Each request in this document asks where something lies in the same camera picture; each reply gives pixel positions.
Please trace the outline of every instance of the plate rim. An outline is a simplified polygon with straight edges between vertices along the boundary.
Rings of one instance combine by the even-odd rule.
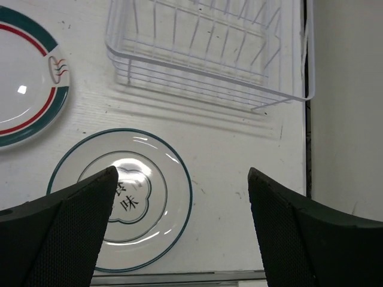
[[[26,36],[31,35],[32,37],[34,37],[34,39],[32,40],[46,49],[45,51],[46,55],[43,55],[43,57],[47,56],[54,49],[57,49],[57,52],[61,54],[63,58],[65,58],[64,57],[65,54],[59,47],[59,44],[57,43],[57,41],[44,27],[42,27],[35,20],[29,18],[27,15],[23,13],[20,13],[14,9],[10,9],[2,5],[0,5],[0,16],[1,16],[0,23],[14,26],[20,31],[22,31]],[[43,131],[48,126],[50,126],[50,124],[62,112],[63,107],[65,106],[68,100],[68,93],[69,93],[70,86],[71,86],[70,77],[68,77],[68,82],[65,83],[64,86],[53,86],[51,88],[51,93],[54,91],[53,98],[49,106],[45,109],[45,111],[43,111],[43,113],[40,116],[32,120],[30,123],[28,123],[28,121],[36,117],[39,112],[35,116],[33,116],[30,119],[27,119],[24,123],[21,124],[21,125],[24,125],[25,123],[28,123],[25,127],[17,129],[14,132],[0,135],[0,150],[9,148],[11,146],[20,144],[28,139],[34,138],[37,134],[39,134],[41,131]]]
[[[140,133],[142,135],[146,135],[146,136],[149,136],[153,139],[156,139],[157,141],[161,142],[162,144],[164,144],[167,148],[169,148],[173,153],[174,155],[179,159],[184,171],[185,171],[185,174],[186,174],[186,177],[187,177],[187,181],[188,181],[188,185],[189,185],[189,194],[190,194],[190,200],[189,200],[189,209],[187,211],[187,216],[186,216],[186,219],[185,219],[185,223],[182,227],[182,229],[180,230],[180,232],[178,233],[177,237],[173,240],[173,242],[162,252],[160,253],[158,256],[154,257],[153,259],[143,263],[143,264],[140,264],[140,265],[137,265],[137,266],[134,266],[134,267],[130,267],[130,268],[121,268],[121,269],[107,269],[107,268],[102,268],[102,267],[95,267],[95,270],[97,271],[101,271],[101,272],[107,272],[107,273],[121,273],[121,272],[128,272],[128,271],[133,271],[133,270],[137,270],[137,269],[140,269],[140,268],[143,268],[147,265],[150,265],[151,263],[157,261],[158,259],[160,259],[162,256],[164,256],[166,253],[168,253],[172,248],[173,246],[177,243],[178,239],[180,239],[180,237],[182,236],[185,228],[186,228],[186,225],[187,223],[189,222],[189,218],[190,218],[190,214],[191,214],[191,211],[192,211],[192,206],[193,206],[193,187],[192,187],[192,180],[190,179],[190,175],[189,175],[189,171],[187,170],[187,167],[184,163],[184,161],[182,160],[182,158],[180,157],[180,155],[176,152],[176,150],[170,146],[170,144],[168,144],[167,142],[165,142],[163,139],[161,139],[160,137],[152,134],[152,133],[149,133],[149,132],[146,132],[144,130],[138,130],[138,129],[131,129],[131,128],[116,128],[116,129],[108,129],[108,130],[103,130],[101,132],[97,132],[97,133],[94,133],[88,137],[86,137],[85,139],[77,142],[69,151],[67,151],[65,153],[65,155],[61,158],[61,160],[59,161],[59,163],[57,164],[57,166],[54,168],[54,171],[50,177],[50,180],[49,180],[49,183],[48,183],[48,187],[47,187],[47,195],[51,193],[51,190],[52,190],[52,186],[53,186],[53,182],[54,182],[54,179],[58,173],[58,171],[60,170],[61,168],[61,165],[64,163],[64,161],[80,146],[82,146],[82,144],[90,141],[91,139],[94,139],[98,136],[101,136],[101,135],[105,135],[105,134],[108,134],[108,133],[114,133],[114,132],[134,132],[134,133]]]

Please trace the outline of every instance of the dish drying rack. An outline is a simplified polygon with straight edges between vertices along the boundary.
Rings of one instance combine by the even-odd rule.
[[[294,25],[299,1],[112,0],[108,57],[125,84],[229,108],[306,101],[314,97],[312,0],[305,37]],[[305,97],[294,77],[303,77],[307,46]]]

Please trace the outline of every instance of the table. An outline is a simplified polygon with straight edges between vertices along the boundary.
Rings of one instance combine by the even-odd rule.
[[[0,152],[0,209],[44,196],[59,160],[85,137],[115,127],[146,130],[183,158],[193,182],[193,209],[177,244],[160,260],[129,274],[262,270],[247,173],[256,167],[305,193],[303,104],[250,114],[121,89],[104,44],[108,1],[0,0],[0,5],[45,27],[71,68],[69,100],[57,121],[35,139]],[[295,90],[301,91],[301,76],[295,79]]]

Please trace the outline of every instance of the rack wire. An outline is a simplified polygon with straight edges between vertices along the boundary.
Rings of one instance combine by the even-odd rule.
[[[299,0],[112,0],[108,57],[126,84],[228,107],[307,100],[294,92],[302,66],[294,5]]]

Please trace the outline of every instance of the white plate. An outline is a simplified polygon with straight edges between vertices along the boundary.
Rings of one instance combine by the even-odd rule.
[[[165,141],[140,130],[112,129],[69,150],[47,193],[111,165],[118,170],[118,186],[96,269],[135,270],[159,259],[180,238],[192,209],[192,185],[182,159]]]
[[[0,148],[47,127],[65,103],[69,68],[38,23],[0,6]]]

